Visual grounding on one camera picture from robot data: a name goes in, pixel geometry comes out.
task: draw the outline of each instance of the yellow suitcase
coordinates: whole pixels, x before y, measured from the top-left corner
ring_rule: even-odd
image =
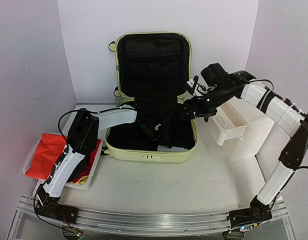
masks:
[[[197,146],[194,120],[178,120],[186,82],[191,77],[191,44],[171,32],[121,36],[109,45],[115,52],[118,106],[137,113],[135,123],[112,127],[106,133],[107,153],[120,160],[184,162]]]

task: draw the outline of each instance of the white table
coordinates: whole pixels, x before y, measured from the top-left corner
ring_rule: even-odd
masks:
[[[114,105],[77,105],[98,111]],[[67,133],[75,113],[64,127]],[[255,157],[232,162],[196,120],[198,146],[184,163],[138,162],[101,156],[87,191],[64,188],[60,203],[133,213],[178,213],[249,207],[264,184]]]

